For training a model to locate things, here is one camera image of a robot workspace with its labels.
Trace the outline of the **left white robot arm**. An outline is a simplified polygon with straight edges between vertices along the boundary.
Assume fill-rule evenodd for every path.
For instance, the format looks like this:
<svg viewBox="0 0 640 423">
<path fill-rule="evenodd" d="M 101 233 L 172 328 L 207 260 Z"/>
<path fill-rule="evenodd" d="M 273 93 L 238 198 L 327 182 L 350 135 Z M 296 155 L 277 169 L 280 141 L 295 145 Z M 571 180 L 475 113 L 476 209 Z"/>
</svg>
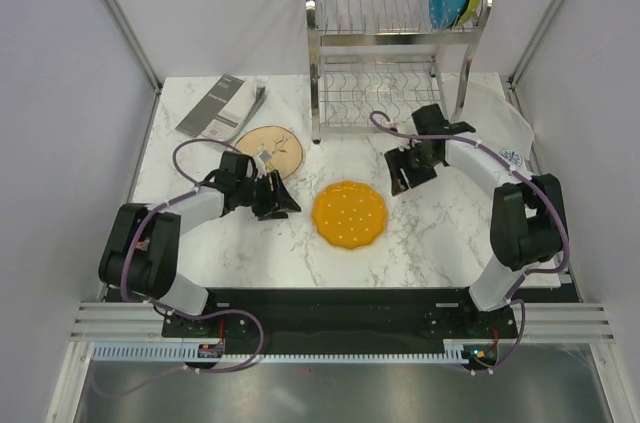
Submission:
<svg viewBox="0 0 640 423">
<path fill-rule="evenodd" d="M 185 314 L 185 325 L 208 336 L 219 325 L 219 312 L 209 306 L 209 291 L 178 272 L 179 243 L 191 230 L 222 218 L 239 207 L 259 221 L 286 219 L 299 213 L 277 170 L 257 158 L 225 151 L 219 167 L 185 194 L 155 206 L 127 203 L 115 217 L 98 276 L 102 283 Z"/>
</svg>

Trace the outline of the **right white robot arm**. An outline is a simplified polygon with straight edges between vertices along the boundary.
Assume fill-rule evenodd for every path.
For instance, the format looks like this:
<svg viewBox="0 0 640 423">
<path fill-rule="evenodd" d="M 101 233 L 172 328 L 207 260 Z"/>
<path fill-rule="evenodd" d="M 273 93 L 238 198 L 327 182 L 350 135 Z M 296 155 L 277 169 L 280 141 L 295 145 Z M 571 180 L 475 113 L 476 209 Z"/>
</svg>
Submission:
<svg viewBox="0 0 640 423">
<path fill-rule="evenodd" d="M 447 120 L 437 104 L 419 108 L 401 125 L 380 123 L 382 115 L 372 112 L 372 124 L 405 141 L 384 155 L 393 195 L 434 179 L 443 165 L 462 172 L 492 199 L 492 255 L 468 289 L 472 303 L 457 314 L 465 334 L 481 336 L 494 324 L 492 311 L 506 306 L 527 276 L 545 273 L 543 263 L 556 256 L 568 257 L 561 183 L 509 161 L 482 143 L 469 123 Z"/>
</svg>

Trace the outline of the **orange polka dot plate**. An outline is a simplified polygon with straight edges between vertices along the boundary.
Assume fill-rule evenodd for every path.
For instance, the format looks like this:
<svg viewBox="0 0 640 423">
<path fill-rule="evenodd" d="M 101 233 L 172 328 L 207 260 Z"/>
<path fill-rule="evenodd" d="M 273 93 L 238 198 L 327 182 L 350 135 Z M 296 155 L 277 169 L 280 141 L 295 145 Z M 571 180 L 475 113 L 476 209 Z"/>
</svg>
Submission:
<svg viewBox="0 0 640 423">
<path fill-rule="evenodd" d="M 327 243 L 354 250 L 373 244 L 384 233 L 388 210 L 370 185 L 346 180 L 327 186 L 315 197 L 311 218 Z"/>
</svg>

